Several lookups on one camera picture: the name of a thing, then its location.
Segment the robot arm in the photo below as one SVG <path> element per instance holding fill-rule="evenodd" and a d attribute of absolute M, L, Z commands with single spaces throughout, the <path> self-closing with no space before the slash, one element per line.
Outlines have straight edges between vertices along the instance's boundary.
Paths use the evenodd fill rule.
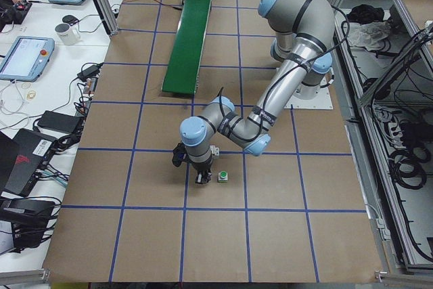
<path fill-rule="evenodd" d="M 243 152 L 260 156 L 271 141 L 269 131 L 295 94 L 313 62 L 332 48 L 334 9 L 328 0 L 260 0 L 258 14 L 275 31 L 272 54 L 281 65 L 263 94 L 242 118 L 230 99 L 219 93 L 198 116 L 190 116 L 179 127 L 180 142 L 173 150 L 172 164 L 189 163 L 197 173 L 196 183 L 210 181 L 213 155 L 210 140 L 220 133 Z"/>

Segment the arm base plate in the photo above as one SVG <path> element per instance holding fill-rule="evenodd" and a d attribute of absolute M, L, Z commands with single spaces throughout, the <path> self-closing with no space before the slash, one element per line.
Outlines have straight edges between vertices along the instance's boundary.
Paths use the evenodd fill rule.
<path fill-rule="evenodd" d="M 322 81 L 320 85 L 309 87 L 301 84 L 288 100 L 285 109 L 333 110 L 332 99 L 328 87 Z"/>

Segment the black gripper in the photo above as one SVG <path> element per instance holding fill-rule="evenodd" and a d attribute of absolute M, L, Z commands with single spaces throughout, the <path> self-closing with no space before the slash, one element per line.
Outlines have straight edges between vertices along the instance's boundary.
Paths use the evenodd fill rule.
<path fill-rule="evenodd" d="M 197 171 L 196 184 L 207 184 L 212 178 L 211 166 L 209 164 L 194 166 Z"/>

